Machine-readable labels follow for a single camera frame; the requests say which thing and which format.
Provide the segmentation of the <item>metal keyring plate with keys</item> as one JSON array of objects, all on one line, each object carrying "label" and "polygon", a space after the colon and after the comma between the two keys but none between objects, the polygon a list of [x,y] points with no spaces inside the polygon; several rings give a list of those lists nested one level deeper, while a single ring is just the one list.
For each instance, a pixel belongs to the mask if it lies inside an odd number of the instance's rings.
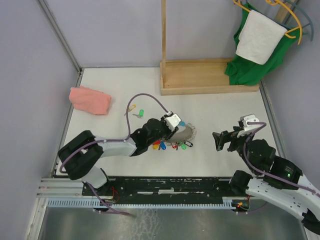
[{"label": "metal keyring plate with keys", "polygon": [[178,131],[168,140],[158,140],[152,144],[154,150],[166,150],[167,147],[172,147],[175,150],[192,148],[193,140],[196,136],[196,128],[191,123],[180,123]]}]

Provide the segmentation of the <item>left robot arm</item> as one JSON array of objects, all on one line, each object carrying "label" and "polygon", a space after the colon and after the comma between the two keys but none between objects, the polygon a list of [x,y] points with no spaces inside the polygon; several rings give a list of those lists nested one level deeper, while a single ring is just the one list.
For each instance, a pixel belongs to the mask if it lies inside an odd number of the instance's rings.
[{"label": "left robot arm", "polygon": [[145,153],[157,141],[169,140],[177,131],[181,118],[177,114],[151,118],[125,139],[97,137],[84,130],[58,151],[61,170],[70,180],[81,180],[99,195],[106,195],[111,183],[105,172],[96,167],[99,159],[114,156],[135,157]]}]

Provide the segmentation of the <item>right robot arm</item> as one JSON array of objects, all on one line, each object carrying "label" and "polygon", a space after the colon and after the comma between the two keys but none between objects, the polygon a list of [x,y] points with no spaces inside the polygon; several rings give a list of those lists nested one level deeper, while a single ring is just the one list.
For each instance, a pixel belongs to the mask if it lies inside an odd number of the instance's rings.
[{"label": "right robot arm", "polygon": [[254,139],[266,126],[253,123],[247,133],[244,127],[234,126],[232,132],[213,132],[217,151],[226,143],[228,152],[237,152],[250,170],[236,170],[229,189],[236,196],[258,197],[297,218],[314,234],[320,233],[320,191],[303,171],[288,159],[276,155],[276,149],[265,139]]}]

